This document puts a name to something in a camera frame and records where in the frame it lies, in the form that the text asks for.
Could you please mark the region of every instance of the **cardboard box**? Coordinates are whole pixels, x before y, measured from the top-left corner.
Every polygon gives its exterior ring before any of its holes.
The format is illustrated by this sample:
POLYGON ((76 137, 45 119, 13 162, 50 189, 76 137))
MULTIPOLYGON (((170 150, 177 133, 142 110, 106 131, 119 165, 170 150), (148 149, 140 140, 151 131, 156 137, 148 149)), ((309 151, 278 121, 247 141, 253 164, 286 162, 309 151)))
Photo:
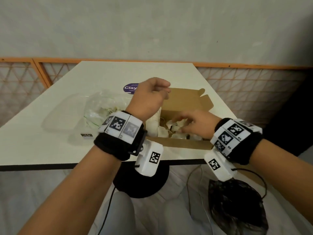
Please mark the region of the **cardboard box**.
MULTIPOLYGON (((171 88, 169 99, 165 100, 162 105, 160 126, 165 126, 166 122, 171 120, 174 115, 184 110, 205 110, 213 108, 213 103, 208 95, 202 95, 204 89, 191 90, 183 88, 171 88)), ((209 140, 194 141, 179 138, 159 138, 147 137, 147 139, 158 142, 165 147, 204 149, 211 150, 213 145, 209 140)))

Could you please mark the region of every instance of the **white table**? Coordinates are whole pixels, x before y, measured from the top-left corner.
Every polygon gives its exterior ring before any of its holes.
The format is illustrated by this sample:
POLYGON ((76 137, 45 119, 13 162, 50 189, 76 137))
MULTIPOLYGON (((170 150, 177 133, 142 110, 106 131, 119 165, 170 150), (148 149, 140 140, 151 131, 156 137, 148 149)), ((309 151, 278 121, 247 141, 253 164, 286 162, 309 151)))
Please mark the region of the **white table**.
MULTIPOLYGON (((29 106, 0 128, 0 170, 73 168, 92 147, 73 146, 66 135, 42 128, 47 115, 65 98, 109 89, 126 94, 123 87, 150 77, 171 82, 171 87, 205 89, 221 118, 235 115, 191 63, 141 63, 82 61, 29 106)), ((204 163, 205 150, 165 148, 162 160, 170 165, 204 163)))

